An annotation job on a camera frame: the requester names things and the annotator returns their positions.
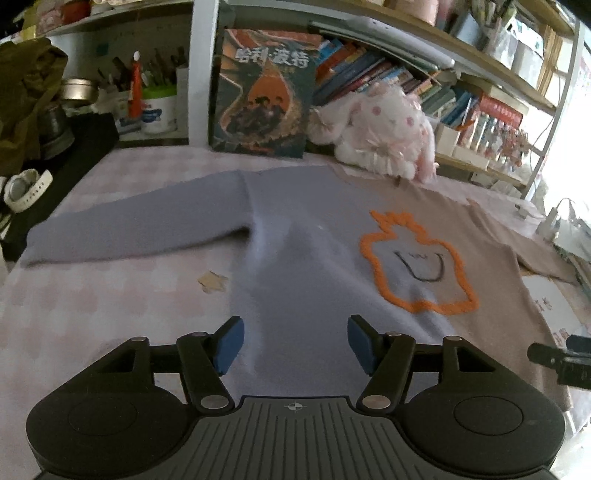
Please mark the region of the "row of leaning books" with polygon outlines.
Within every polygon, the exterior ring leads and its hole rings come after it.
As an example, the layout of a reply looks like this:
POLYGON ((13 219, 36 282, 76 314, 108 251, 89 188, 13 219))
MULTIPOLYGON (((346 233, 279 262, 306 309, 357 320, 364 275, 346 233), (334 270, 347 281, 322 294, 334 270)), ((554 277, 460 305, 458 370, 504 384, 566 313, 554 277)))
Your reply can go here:
POLYGON ((322 40, 315 69, 312 104, 325 105, 348 93, 363 93, 377 82, 386 82, 414 95, 431 118, 458 128, 472 119, 479 97, 448 80, 441 71, 423 68, 374 46, 334 36, 322 40))

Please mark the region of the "white power strip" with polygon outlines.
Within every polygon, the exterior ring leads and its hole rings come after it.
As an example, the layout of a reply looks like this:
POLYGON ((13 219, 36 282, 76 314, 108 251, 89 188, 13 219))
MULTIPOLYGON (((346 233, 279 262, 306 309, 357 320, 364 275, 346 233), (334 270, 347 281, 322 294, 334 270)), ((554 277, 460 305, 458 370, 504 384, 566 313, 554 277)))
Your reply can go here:
POLYGON ((570 198, 561 199, 550 210, 536 233, 562 253, 590 262, 590 225, 577 215, 570 198))

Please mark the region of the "olive green jacket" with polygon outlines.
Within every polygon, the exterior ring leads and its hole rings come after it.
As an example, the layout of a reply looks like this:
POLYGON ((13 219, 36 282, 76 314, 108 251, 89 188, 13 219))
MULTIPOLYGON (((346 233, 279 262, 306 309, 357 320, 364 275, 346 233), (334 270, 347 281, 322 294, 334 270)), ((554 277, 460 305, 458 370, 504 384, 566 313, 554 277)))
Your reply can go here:
POLYGON ((49 39, 1 45, 1 175, 40 157, 38 115, 60 90, 68 56, 49 39))

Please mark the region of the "Harry Potter book box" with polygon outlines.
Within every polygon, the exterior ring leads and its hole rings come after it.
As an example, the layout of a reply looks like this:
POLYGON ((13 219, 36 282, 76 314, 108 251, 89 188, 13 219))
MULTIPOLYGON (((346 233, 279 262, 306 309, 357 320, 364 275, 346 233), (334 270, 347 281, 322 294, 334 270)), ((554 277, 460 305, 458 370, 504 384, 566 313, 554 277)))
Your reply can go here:
POLYGON ((225 30, 212 149, 301 158, 321 44, 311 33, 225 30))

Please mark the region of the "white green tub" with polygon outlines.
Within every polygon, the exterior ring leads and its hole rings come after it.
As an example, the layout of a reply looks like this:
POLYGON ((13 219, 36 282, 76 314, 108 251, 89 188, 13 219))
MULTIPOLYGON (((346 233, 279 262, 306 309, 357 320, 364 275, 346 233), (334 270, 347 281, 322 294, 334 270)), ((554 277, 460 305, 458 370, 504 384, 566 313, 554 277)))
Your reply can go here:
POLYGON ((176 87, 171 85, 142 91, 141 130, 144 134, 158 135, 176 130, 176 96, 176 87))

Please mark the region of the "red boxed book set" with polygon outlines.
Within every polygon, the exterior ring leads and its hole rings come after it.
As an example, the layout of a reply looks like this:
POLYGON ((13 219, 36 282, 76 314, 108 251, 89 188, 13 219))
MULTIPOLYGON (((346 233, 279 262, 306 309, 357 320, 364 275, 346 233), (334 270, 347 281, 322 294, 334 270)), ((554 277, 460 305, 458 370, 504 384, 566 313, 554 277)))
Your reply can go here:
POLYGON ((495 158, 507 133, 518 130, 526 112, 487 96, 480 95, 468 111, 469 125, 459 138, 459 145, 495 158))

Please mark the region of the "pink checkered desk mat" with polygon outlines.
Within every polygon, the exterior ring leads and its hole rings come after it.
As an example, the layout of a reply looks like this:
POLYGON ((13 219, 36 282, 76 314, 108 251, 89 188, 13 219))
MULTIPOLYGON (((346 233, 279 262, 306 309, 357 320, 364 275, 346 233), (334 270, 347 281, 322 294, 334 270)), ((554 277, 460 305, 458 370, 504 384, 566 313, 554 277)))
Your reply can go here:
MULTIPOLYGON (((375 179, 322 159, 290 162, 235 157, 188 147, 119 150, 103 158, 51 218, 228 172, 331 167, 375 179)), ((512 199, 442 179, 419 187, 476 204, 520 235, 544 244, 521 222, 512 199)), ((168 343, 213 330, 231 311, 232 281, 245 255, 246 231, 160 255, 79 263, 25 265, 21 259, 1 289, 1 475, 29 479, 38 470, 25 433, 26 417, 46 394, 117 342, 144 336, 168 343)), ((567 389, 575 429, 590 416, 590 395, 567 389)))

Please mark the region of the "grey and beige sweater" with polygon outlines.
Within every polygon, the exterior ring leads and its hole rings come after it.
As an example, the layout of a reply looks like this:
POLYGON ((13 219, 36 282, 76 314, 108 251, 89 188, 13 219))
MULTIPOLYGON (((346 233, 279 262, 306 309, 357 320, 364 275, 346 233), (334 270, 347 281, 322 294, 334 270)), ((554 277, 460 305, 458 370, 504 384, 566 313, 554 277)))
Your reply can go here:
POLYGON ((482 207, 407 180, 322 166, 212 174, 50 218, 21 261, 160 255, 236 231, 249 234, 230 300, 246 325, 236 394, 360 394, 346 324, 361 315, 420 343, 462 336, 569 408, 567 389, 527 358, 553 337, 520 271, 571 283, 574 269, 482 207))

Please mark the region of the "white smart watch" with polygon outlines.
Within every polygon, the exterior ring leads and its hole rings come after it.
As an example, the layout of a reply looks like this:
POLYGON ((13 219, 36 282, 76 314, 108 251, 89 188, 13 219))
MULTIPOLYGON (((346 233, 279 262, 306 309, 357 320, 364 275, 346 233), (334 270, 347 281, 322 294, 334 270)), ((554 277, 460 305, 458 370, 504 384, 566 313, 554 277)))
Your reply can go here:
POLYGON ((35 169, 24 170, 4 182, 3 201, 11 212, 22 213, 43 196, 52 181, 53 176, 49 170, 43 173, 35 169))

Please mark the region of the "pink white plush bunny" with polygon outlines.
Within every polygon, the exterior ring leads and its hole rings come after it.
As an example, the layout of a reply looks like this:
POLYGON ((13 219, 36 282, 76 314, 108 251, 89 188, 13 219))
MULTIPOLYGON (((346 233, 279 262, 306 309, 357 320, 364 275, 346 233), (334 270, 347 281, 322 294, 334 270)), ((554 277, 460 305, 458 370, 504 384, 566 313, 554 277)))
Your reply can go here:
POLYGON ((311 109, 308 140, 370 173, 421 183, 436 179, 435 133, 419 98, 379 81, 311 109))

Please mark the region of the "metal bowl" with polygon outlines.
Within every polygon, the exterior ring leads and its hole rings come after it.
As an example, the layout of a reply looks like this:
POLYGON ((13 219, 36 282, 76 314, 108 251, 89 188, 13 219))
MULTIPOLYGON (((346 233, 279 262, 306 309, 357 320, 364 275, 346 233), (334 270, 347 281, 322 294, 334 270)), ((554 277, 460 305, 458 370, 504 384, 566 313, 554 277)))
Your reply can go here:
POLYGON ((94 80, 69 78, 61 81, 60 98, 63 101, 92 104, 98 96, 98 83, 94 80))

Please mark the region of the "red tassel ornament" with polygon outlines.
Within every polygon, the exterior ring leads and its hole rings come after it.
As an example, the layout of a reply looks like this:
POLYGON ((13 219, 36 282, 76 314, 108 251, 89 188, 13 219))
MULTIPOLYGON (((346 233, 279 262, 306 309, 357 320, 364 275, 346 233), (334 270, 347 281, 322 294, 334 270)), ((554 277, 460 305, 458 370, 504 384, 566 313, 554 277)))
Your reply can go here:
POLYGON ((142 114, 142 78, 140 52, 135 51, 131 62, 131 81, 128 97, 128 118, 138 120, 142 114))

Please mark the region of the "white metal shelf frame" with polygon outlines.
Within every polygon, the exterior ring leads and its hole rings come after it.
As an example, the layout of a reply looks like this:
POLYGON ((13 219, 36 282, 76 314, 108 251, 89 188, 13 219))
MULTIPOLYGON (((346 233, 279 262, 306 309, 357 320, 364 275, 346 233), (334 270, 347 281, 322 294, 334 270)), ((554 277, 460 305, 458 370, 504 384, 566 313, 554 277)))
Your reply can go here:
POLYGON ((553 104, 515 72, 476 47, 409 14, 367 1, 148 1, 90 15, 45 35, 68 55, 67 73, 83 76, 96 68, 97 47, 114 43, 115 29, 136 30, 123 43, 133 50, 145 47, 139 39, 142 33, 158 46, 166 35, 146 27, 145 21, 176 15, 186 15, 191 20, 185 38, 189 43, 187 138, 192 146, 203 146, 207 140, 205 110, 211 100, 216 36, 224 28, 318 28, 387 50, 396 48, 391 34, 400 31, 414 41, 413 51, 420 46, 435 48, 453 59, 456 67, 480 75, 546 112, 552 118, 553 129, 558 127, 567 101, 562 96, 559 103, 553 104))

